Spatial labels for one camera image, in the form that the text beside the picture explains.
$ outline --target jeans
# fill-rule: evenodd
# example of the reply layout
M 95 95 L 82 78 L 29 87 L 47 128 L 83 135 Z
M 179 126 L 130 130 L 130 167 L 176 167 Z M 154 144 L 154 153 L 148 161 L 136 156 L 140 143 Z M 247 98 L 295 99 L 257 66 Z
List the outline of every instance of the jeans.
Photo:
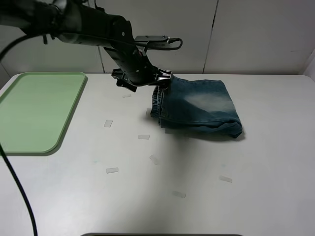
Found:
M 151 117 L 162 128 L 220 133 L 237 138 L 242 124 L 222 81 L 173 77 L 166 89 L 156 86 Z

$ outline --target tape piece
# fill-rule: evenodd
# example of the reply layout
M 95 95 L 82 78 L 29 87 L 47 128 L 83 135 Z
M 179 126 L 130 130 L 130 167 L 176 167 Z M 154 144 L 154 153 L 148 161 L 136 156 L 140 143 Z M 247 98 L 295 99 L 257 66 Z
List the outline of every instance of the tape piece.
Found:
M 154 155 L 149 156 L 149 158 L 155 165 L 161 164 L 161 161 L 159 159 L 157 159 Z
M 146 116 L 151 117 L 151 108 L 147 108 Z
M 173 191 L 172 194 L 176 197 L 179 197 L 179 198 L 185 198 L 186 197 L 186 193 L 180 193 L 177 191 Z
M 115 173 L 115 172 L 118 172 L 118 167 L 106 169 L 107 174 Z
M 140 134 L 138 135 L 138 139 L 149 139 L 150 138 L 150 135 L 148 134 Z
M 107 119 L 107 120 L 106 120 L 106 122 L 105 122 L 105 124 L 104 124 L 104 127 L 106 127 L 106 128 L 110 128 L 110 127 L 112 126 L 112 123 L 113 123 L 113 121 L 112 121 L 112 120 Z
M 228 178 L 228 177 L 225 177 L 225 176 L 219 176 L 219 179 L 222 180 L 222 181 L 229 182 L 229 183 L 232 182 L 232 179 L 231 179 L 231 178 Z

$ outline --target white wall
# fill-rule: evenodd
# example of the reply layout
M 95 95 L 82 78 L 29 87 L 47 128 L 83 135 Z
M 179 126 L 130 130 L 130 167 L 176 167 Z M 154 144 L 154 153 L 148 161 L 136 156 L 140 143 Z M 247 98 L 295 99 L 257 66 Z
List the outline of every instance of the white wall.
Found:
M 130 20 L 134 36 L 181 37 L 178 51 L 148 51 L 151 62 L 182 73 L 297 74 L 315 48 L 314 0 L 98 0 Z M 0 26 L 0 47 L 23 35 Z M 106 72 L 117 68 L 101 49 Z M 9 76 L 25 71 L 102 73 L 98 48 L 30 39 L 2 62 Z
M 314 0 L 220 0 L 205 73 L 299 73 L 315 47 L 314 12 Z
M 102 0 L 97 5 L 109 14 L 124 16 L 133 36 L 167 35 L 184 41 L 177 51 L 148 51 L 151 63 L 178 73 L 202 73 L 217 0 Z M 118 68 L 101 50 L 104 68 Z

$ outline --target metal bracket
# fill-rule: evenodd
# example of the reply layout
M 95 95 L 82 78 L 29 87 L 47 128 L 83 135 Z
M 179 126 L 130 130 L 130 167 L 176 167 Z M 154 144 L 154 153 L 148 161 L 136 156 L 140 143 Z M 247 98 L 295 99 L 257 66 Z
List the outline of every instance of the metal bracket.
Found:
M 136 92 L 137 87 L 144 86 L 144 85 L 161 86 L 161 87 L 166 88 L 173 77 L 173 72 L 169 70 L 158 69 L 158 73 L 156 74 L 156 78 L 153 82 L 149 82 L 149 83 L 141 84 L 141 85 L 133 84 L 127 78 L 127 76 L 124 74 L 124 72 L 121 69 L 114 69 L 112 72 L 112 77 L 114 79 L 117 79 L 117 82 L 116 82 L 117 86 L 124 87 L 132 92 Z
M 163 36 L 137 36 L 134 39 L 135 42 L 139 42 L 142 44 L 146 44 L 148 46 L 154 46 L 154 47 L 159 47 L 159 48 L 176 48 L 177 46 L 173 46 L 172 43 L 172 38 L 167 37 L 165 35 Z M 147 51 L 149 50 L 154 50 L 154 49 L 150 49 L 150 48 L 146 48 L 146 47 L 139 47 L 139 49 L 143 50 L 143 51 Z

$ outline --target folded jeans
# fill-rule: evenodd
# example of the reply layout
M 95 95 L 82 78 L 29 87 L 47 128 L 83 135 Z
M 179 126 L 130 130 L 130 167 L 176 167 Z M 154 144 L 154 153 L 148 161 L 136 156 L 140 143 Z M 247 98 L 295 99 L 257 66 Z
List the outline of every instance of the folded jeans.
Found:
M 151 117 L 162 128 L 220 133 L 237 138 L 242 124 L 222 81 L 173 77 L 168 88 L 152 95 Z

